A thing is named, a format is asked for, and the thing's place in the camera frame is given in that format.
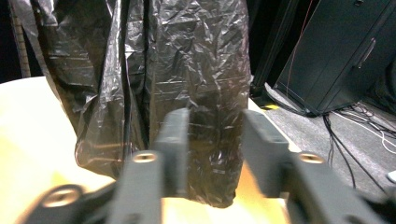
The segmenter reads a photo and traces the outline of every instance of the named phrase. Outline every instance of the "wooden table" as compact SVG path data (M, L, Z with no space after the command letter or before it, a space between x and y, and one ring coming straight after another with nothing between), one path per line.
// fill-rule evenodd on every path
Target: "wooden table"
M249 107L260 109L249 102ZM109 177L79 168L76 136L43 77L0 85L0 223L21 223L44 191L79 184L87 191ZM290 149L299 150L295 145ZM264 198L246 165L236 198L226 209L184 199L163 199L163 223L288 223L282 200Z

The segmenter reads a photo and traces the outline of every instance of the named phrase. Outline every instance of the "black plastic bag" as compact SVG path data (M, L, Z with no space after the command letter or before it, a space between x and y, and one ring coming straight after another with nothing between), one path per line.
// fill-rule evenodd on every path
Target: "black plastic bag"
M250 78L244 0L12 2L76 131L78 165L117 177L148 129L152 141L188 107L189 197L233 202Z
M242 167L241 110L248 107L245 1L151 0L149 5L150 139L168 112L188 107L189 197L226 207Z
M77 134L79 166L117 177L126 154L145 149L147 137L135 92L139 94L142 39L125 50L129 1L13 0L17 16L55 95ZM125 54L131 75L126 75ZM130 89L130 83L136 88Z

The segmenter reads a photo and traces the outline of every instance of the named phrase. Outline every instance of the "black cable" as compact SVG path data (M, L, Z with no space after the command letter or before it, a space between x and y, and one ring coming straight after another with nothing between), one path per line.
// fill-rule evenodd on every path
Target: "black cable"
M323 115L323 122L324 122L324 125L326 126L327 131L329 132L332 142L335 143L335 146L337 147L338 151L340 152L341 156L343 157L343 159L346 163L347 169L350 173L350 177L352 178L352 186L355 189L356 188L355 176L353 174L352 168L350 167L349 161L347 160L347 157L345 156L345 154L341 150L340 146L337 144L337 142L334 139L334 132L332 131L332 124L329 119L329 114Z
M354 109L355 112L360 113L360 114L364 114L365 116L368 117L368 119L372 122L374 122L373 120L371 120L371 117L376 117L378 119L382 119L384 120L391 128L393 128L394 130L396 130L396 127L393 126L392 124L390 124L390 122L395 122L396 120L389 120L389 119L384 119L381 118L379 116L376 116L374 112L370 111L367 109L367 107L365 105L361 105L359 103L356 104L355 107L352 107Z
M385 190L382 188L382 186L375 180L375 178L373 178L373 176L366 170L366 168L364 168L364 166L358 161L358 159L356 159L356 157L349 151L349 149L344 145L344 143L340 140L340 138L337 136L337 134L335 134L332 131L331 126L329 126L328 129L329 133L332 133L332 136L335 138L336 142L338 142L343 148L344 150L347 152L347 154L349 154L349 156L359 165L359 167L364 171L364 173L366 173L371 180L373 180L373 182L384 192Z
M389 137L389 138L396 139L396 137L395 137L395 136L393 136L393 135L387 135L387 134L385 134L385 136L386 136L386 137Z
M332 167L332 158L334 158L334 141L330 137L330 150L327 155L327 163L329 163L330 167Z
M382 125L372 119L372 117L374 116L374 112L370 112L366 108L362 108L361 109L362 112L353 109L354 108L353 106L351 106L351 108L352 108L352 110L350 110L349 108L344 108L344 109L340 109L340 110L337 110L334 112L341 116L344 116L345 118L348 118L355 122L358 122L360 124L369 125L377 132L384 133L384 135L386 137L396 138L396 131L389 129L388 127L385 127L384 125Z

